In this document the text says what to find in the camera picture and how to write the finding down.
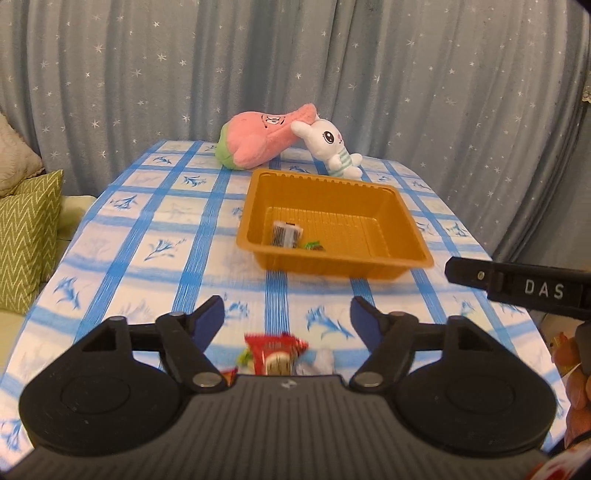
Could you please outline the person right hand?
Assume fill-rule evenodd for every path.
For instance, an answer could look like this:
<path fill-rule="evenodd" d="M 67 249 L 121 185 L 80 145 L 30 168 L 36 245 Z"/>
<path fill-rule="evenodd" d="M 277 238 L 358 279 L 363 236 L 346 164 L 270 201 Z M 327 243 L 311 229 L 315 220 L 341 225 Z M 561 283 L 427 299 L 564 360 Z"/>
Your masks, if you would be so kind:
<path fill-rule="evenodd" d="M 552 360 L 560 372 L 566 373 L 563 383 L 570 402 L 564 437 L 566 448 L 571 447 L 579 437 L 590 433 L 590 377 L 581 369 L 580 352 L 574 338 L 580 324 L 580 321 L 568 317 L 550 318 Z"/>

